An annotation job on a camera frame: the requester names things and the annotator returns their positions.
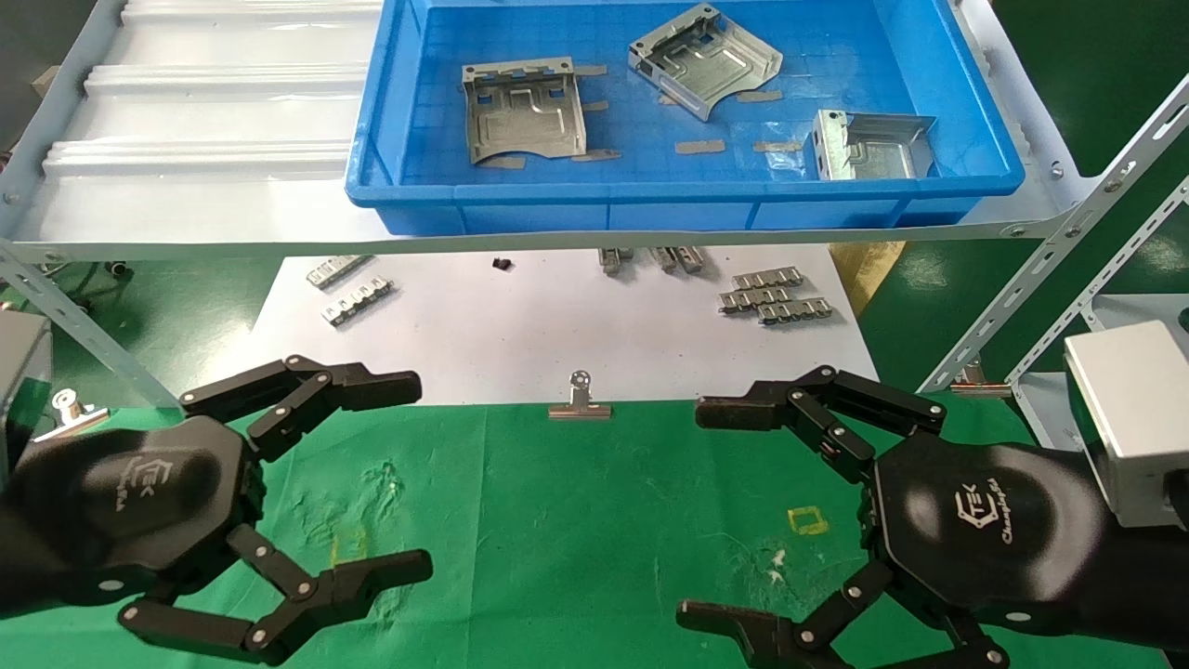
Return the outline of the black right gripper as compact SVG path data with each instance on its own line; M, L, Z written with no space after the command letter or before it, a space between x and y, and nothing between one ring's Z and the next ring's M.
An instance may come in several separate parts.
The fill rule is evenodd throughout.
M833 642L887 593L954 645L897 668L1008 668L979 623L1075 635L1084 579L1114 520L1082 454L917 435L876 457L842 416L908 438L938 435L946 408L829 365L754 381L742 397L696 399L698 427L788 429L845 481L870 482L880 560L803 621L684 598L679 626L735 640L749 668L847 668Z

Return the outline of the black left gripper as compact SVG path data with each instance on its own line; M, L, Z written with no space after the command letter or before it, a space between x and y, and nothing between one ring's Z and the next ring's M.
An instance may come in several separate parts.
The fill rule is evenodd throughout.
M178 425L105 429L23 453L4 490L4 618L136 598L120 625L149 645L282 665L322 627L360 620L385 591L433 575L424 549L352 560L312 576L254 525L258 461L275 462L339 410L413 405L413 370L292 355L181 395ZM247 440L225 425L260 414ZM251 621L175 607L241 558L281 594Z

